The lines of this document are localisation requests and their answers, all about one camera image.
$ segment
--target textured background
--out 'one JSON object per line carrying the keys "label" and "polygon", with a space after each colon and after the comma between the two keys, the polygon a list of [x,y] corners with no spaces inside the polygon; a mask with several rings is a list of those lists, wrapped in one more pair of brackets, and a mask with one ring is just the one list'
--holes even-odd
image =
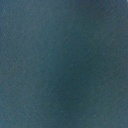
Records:
{"label": "textured background", "polygon": [[126,0],[0,0],[0,128],[128,128]]}

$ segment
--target blue-green surface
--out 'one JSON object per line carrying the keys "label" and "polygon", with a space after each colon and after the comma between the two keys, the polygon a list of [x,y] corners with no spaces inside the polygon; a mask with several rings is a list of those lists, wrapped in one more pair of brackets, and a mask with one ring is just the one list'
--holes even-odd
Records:
{"label": "blue-green surface", "polygon": [[0,0],[0,128],[127,119],[127,1]]}

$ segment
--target teal fabric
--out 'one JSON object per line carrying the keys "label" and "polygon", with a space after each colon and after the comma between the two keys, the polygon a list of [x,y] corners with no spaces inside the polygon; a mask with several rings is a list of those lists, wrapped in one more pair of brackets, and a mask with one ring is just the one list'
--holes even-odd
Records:
{"label": "teal fabric", "polygon": [[127,128],[128,4],[0,1],[0,128]]}

